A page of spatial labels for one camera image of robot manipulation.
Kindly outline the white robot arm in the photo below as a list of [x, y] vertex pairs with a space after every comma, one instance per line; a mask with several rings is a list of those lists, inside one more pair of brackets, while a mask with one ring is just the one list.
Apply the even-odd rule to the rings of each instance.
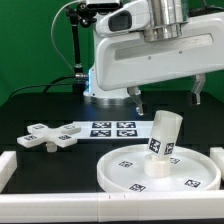
[[200, 103], [205, 74], [224, 69], [224, 12], [191, 17], [187, 0], [85, 0], [95, 14], [94, 64], [87, 101], [145, 112], [141, 85], [195, 78], [191, 102]]

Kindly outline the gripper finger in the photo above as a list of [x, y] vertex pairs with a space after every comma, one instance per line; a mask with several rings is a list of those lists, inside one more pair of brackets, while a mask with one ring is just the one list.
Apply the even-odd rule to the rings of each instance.
[[203, 90], [205, 82], [206, 76], [204, 74], [194, 76], [194, 84], [191, 89], [191, 102], [193, 105], [199, 105], [201, 103], [200, 93]]
[[127, 93], [136, 104], [136, 112], [140, 116], [142, 116], [144, 112], [143, 112], [143, 103], [141, 101], [141, 91], [139, 90], [138, 87], [129, 87], [127, 89]]

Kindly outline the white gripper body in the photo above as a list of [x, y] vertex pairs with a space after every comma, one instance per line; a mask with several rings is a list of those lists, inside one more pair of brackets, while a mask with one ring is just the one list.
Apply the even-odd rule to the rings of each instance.
[[141, 32], [104, 38], [95, 68], [105, 91], [222, 70], [224, 14], [191, 18], [179, 38], [146, 42]]

